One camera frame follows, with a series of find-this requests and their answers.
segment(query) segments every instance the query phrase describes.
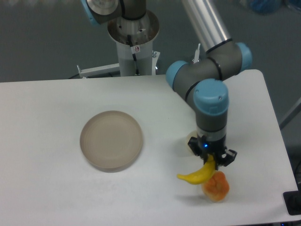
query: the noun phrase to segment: toy banana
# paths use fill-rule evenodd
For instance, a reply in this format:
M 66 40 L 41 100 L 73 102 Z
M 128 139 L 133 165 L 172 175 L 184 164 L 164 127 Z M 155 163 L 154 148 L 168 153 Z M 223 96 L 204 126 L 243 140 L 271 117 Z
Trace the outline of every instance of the toy banana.
M 204 166 L 201 169 L 199 169 L 194 173 L 190 173 L 188 175 L 178 174 L 177 177 L 181 180 L 185 180 L 190 184 L 199 185 L 209 180 L 214 173 L 215 173 L 215 161 L 213 159 L 213 156 L 209 155 L 207 162 L 204 164 Z

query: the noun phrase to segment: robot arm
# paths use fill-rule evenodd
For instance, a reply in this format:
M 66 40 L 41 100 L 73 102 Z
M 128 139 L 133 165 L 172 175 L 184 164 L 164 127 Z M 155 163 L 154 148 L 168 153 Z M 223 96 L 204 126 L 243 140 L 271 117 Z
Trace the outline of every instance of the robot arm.
M 249 68 L 250 49 L 234 43 L 212 0 L 182 0 L 184 8 L 206 52 L 206 59 L 195 64 L 173 63 L 166 72 L 171 88 L 196 113 L 197 137 L 189 146 L 204 162 L 214 157 L 216 169 L 235 160 L 237 152 L 225 146 L 228 89 L 222 82 Z
M 100 24 L 121 18 L 113 26 L 112 21 L 109 22 L 109 33 L 115 41 L 128 41 L 127 45 L 133 42 L 144 44 L 150 40 L 139 41 L 142 34 L 152 34 L 146 37 L 153 39 L 158 33 L 156 18 L 147 26 L 143 21 L 148 15 L 146 0 L 82 1 Z M 234 161 L 237 153 L 225 146 L 229 98 L 228 89 L 222 81 L 249 68 L 252 54 L 245 44 L 232 41 L 212 0 L 182 0 L 182 3 L 206 52 L 206 59 L 195 64 L 184 61 L 173 63 L 166 72 L 166 80 L 196 113 L 198 137 L 192 137 L 189 141 L 194 154 L 204 162 L 209 154 L 212 155 L 216 168 L 227 166 Z

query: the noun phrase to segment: beige plate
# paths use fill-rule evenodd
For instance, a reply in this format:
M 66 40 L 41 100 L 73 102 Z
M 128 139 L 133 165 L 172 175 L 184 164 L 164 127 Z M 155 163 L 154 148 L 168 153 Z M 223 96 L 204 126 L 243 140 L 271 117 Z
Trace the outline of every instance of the beige plate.
M 137 121 L 119 111 L 90 119 L 80 135 L 80 148 L 88 161 L 103 171 L 120 171 L 137 158 L 143 135 Z

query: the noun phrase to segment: table surface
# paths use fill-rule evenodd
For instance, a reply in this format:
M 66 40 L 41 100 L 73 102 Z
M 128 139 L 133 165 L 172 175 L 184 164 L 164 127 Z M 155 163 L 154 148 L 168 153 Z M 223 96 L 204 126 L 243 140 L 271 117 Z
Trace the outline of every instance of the table surface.
M 225 81 L 229 148 L 220 169 L 230 192 L 210 202 L 176 178 L 202 161 L 185 147 L 195 114 L 161 76 L 0 83 L 0 221 L 3 225 L 246 225 L 293 221 L 282 193 L 296 190 L 260 71 Z M 105 173 L 83 156 L 79 137 L 94 115 L 120 110 L 143 131 L 135 163 Z

